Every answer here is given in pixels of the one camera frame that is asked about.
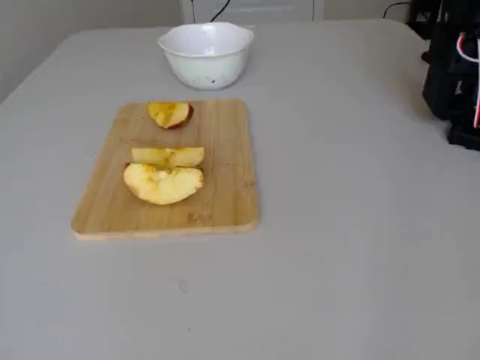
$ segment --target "white door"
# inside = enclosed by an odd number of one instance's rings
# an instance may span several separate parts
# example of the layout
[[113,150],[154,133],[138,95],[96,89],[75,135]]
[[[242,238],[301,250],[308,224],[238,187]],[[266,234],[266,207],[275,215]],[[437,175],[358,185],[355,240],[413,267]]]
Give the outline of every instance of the white door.
[[[181,0],[186,23],[207,23],[226,4],[227,0]],[[323,12],[323,0],[231,0],[216,21],[239,25],[254,25],[278,20],[312,20]]]

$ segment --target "bowl rim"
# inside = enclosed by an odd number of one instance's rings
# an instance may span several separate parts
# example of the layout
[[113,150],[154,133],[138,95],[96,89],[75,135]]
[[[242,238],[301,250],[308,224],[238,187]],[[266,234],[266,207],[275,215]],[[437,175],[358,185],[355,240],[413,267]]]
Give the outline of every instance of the bowl rim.
[[[198,27],[204,26],[204,25],[212,25],[212,26],[215,26],[215,27],[232,26],[234,28],[237,28],[238,30],[242,30],[243,32],[246,32],[248,34],[248,37],[249,37],[248,42],[240,49],[229,51],[229,52],[222,52],[221,54],[186,54],[184,52],[176,52],[174,50],[171,50],[171,49],[169,49],[168,47],[166,47],[162,44],[165,37],[168,36],[168,34],[170,34],[171,32],[175,31],[176,29],[198,28]],[[252,41],[254,40],[254,38],[255,38],[255,34],[249,28],[243,28],[241,26],[232,24],[231,22],[204,22],[204,23],[201,23],[201,24],[184,24],[184,25],[176,26],[175,28],[171,28],[169,31],[167,31],[165,34],[161,35],[158,38],[157,43],[158,43],[158,45],[160,45],[160,47],[164,51],[166,51],[170,54],[176,55],[176,56],[181,56],[183,58],[208,59],[208,58],[220,58],[220,57],[223,57],[223,56],[234,55],[236,53],[240,53],[241,51],[247,49],[252,44]]]

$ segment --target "black cable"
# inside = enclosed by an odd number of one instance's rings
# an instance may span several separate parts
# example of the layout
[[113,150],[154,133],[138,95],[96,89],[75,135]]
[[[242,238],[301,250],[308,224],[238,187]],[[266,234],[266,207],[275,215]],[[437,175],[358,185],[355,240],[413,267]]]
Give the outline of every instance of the black cable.
[[191,0],[191,1],[192,1],[192,11],[193,11],[193,23],[196,24],[197,20],[195,19],[195,4],[194,4],[194,0]]
[[411,3],[409,3],[408,1],[400,1],[400,2],[395,2],[394,4],[391,4],[390,6],[388,6],[386,9],[385,9],[385,13],[383,13],[383,19],[385,19],[385,17],[387,16],[387,13],[389,12],[390,8],[393,8],[394,6],[398,6],[398,5],[410,5],[412,6]]
[[227,8],[228,4],[231,2],[232,0],[227,0],[226,4],[220,9],[220,11],[217,12],[217,14],[215,16],[213,16],[213,18],[210,20],[210,23],[213,23],[215,21],[215,19],[217,19],[224,11],[225,9]]

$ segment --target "sliced apple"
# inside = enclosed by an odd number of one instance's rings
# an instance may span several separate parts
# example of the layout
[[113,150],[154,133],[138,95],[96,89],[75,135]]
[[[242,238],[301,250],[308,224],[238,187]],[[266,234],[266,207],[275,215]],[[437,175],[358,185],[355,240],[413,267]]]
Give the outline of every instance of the sliced apple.
[[196,167],[205,157],[205,149],[198,148],[132,148],[132,160],[138,164],[159,167]]
[[158,205],[178,203],[203,186],[202,170],[179,167],[163,171],[142,163],[129,164],[123,179],[136,197]]
[[189,103],[148,103],[148,114],[161,128],[172,129],[190,120],[194,108]]

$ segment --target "white cable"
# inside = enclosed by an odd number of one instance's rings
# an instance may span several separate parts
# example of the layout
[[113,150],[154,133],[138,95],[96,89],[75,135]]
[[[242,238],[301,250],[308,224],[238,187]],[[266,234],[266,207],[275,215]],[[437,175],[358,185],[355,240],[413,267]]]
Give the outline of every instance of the white cable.
[[[457,52],[463,59],[468,62],[474,62],[478,64],[478,86],[477,86],[477,103],[475,108],[475,117],[473,118],[473,127],[476,129],[479,127],[479,118],[480,118],[480,58],[472,58],[471,56],[465,55],[462,50],[462,44],[465,39],[465,33],[461,33],[460,37],[457,40]],[[477,49],[478,56],[480,56],[480,39],[477,39]]]
[[475,62],[476,64],[480,63],[480,61],[477,58],[472,58],[468,55],[465,55],[464,51],[462,50],[462,43],[464,42],[464,39],[465,39],[465,34],[462,32],[460,34],[460,37],[457,40],[458,55],[460,55],[462,58],[464,58],[468,62]]
[[[478,55],[480,56],[480,39],[477,39]],[[476,129],[479,127],[480,117],[480,59],[478,60],[478,86],[477,86],[477,109],[475,111],[475,119],[473,120],[473,127]]]

